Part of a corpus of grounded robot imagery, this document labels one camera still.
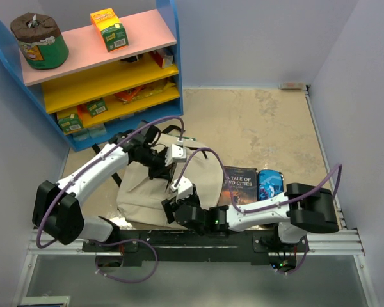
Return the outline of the beige canvas backpack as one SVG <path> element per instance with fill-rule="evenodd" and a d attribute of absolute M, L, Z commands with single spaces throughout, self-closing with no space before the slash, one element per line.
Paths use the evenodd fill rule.
<path fill-rule="evenodd" d="M 168 223 L 161 202 L 175 196 L 169 186 L 177 180 L 183 166 L 183 163 L 174 166 L 167 179 L 150 179 L 146 166 L 131 162 L 124 170 L 117 194 L 119 212 L 128 222 L 181 229 L 176 223 Z M 196 153 L 183 175 L 196 185 L 203 209 L 217 205 L 223 185 L 223 171 L 213 154 Z"/>

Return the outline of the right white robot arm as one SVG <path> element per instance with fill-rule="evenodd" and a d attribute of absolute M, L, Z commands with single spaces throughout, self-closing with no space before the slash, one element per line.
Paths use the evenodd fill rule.
<path fill-rule="evenodd" d="M 286 192 L 266 200 L 209 209 L 201 207 L 195 184 L 188 182 L 185 188 L 171 188 L 175 196 L 161 202 L 167 222 L 199 235 L 226 235 L 276 224 L 272 243 L 277 250 L 287 251 L 308 233 L 339 231 L 332 192 L 322 187 L 292 183 Z"/>

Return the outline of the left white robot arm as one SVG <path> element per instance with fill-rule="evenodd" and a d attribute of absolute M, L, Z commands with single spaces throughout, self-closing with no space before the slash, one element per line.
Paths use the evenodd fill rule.
<path fill-rule="evenodd" d="M 105 180 L 120 169 L 139 164 L 149 179 L 170 181 L 176 160 L 182 157 L 182 141 L 177 139 L 162 150 L 156 149 L 161 131 L 144 123 L 136 130 L 115 134 L 86 164 L 71 175 L 52 183 L 42 182 L 37 189 L 32 222 L 38 228 L 36 244 L 46 248 L 41 235 L 47 233 L 64 245 L 76 239 L 96 241 L 106 251 L 120 243 L 119 228 L 105 217 L 84 217 L 81 207 Z"/>

